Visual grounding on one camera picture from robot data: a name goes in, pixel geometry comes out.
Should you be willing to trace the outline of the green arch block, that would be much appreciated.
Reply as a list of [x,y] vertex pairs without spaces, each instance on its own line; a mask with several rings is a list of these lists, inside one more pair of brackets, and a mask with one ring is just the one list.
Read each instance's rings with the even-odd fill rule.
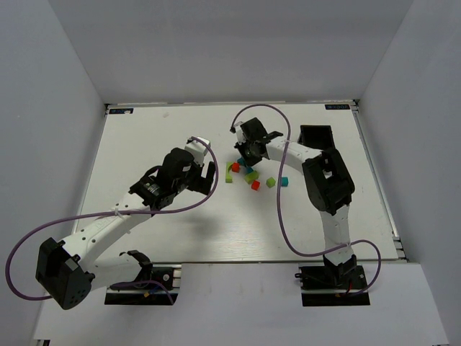
[[232,183],[233,182],[233,177],[231,175],[231,169],[233,166],[233,162],[229,161],[226,163],[226,170],[225,170],[225,182],[226,183]]

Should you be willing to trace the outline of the black plastic box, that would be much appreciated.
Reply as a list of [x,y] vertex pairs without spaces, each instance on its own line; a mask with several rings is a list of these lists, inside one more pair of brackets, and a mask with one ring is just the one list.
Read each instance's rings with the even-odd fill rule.
[[308,148],[326,150],[335,148],[330,125],[301,125],[297,142]]

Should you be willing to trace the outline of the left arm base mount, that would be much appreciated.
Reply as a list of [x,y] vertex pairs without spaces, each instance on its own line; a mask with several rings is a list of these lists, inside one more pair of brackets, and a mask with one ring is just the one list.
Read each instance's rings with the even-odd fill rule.
[[181,285],[181,265],[154,265],[151,271],[134,284],[108,287],[104,304],[107,306],[172,306]]

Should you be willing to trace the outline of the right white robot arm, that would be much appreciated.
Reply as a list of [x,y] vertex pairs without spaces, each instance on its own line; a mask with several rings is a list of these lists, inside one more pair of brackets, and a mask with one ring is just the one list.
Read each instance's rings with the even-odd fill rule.
[[349,205],[355,186],[341,154],[336,149],[329,125],[301,125],[296,142],[286,141],[278,131],[267,132],[254,117],[231,127],[237,136],[235,148],[246,165],[262,159],[284,163],[303,174],[308,197],[321,215],[325,248],[326,279],[333,285],[346,282],[357,266],[350,245]]

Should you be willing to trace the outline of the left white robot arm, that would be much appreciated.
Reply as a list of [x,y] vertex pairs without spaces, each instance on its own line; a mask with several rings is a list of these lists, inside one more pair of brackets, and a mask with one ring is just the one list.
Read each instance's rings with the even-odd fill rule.
[[44,241],[39,248],[36,279],[64,309],[80,304],[94,289],[164,289],[152,278],[150,259],[137,250],[122,252],[109,262],[100,255],[137,225],[159,213],[168,213],[177,195],[184,190],[210,197],[217,184],[216,161],[205,164],[212,154],[210,142],[193,138],[184,148],[173,148],[162,165],[149,169],[106,213],[80,232],[56,241]]

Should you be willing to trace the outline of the teal arch block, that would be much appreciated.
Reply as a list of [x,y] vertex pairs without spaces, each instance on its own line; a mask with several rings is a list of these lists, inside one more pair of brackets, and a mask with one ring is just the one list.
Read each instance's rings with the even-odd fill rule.
[[237,163],[246,170],[247,174],[253,172],[251,166],[249,166],[242,157],[237,159]]

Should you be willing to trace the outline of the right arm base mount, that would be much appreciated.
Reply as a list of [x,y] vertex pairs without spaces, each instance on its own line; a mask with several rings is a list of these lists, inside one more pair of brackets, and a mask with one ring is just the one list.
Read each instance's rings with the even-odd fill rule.
[[300,283],[303,307],[369,306],[363,266],[358,265],[342,281],[335,283],[327,277],[323,266],[299,267],[295,279]]

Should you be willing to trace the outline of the green rectangular block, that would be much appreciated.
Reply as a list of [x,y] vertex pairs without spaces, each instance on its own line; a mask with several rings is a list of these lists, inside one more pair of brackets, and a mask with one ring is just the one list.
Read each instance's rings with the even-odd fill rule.
[[259,173],[257,171],[252,171],[244,176],[244,180],[247,184],[251,185],[253,181],[258,180]]

